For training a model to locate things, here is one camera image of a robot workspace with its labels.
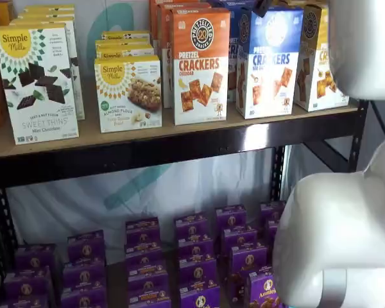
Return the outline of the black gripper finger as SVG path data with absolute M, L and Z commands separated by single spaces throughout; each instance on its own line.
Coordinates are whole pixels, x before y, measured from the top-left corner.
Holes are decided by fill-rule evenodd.
M 264 17 L 272 4 L 272 0 L 255 0 L 253 3 L 253 12 L 259 17 Z

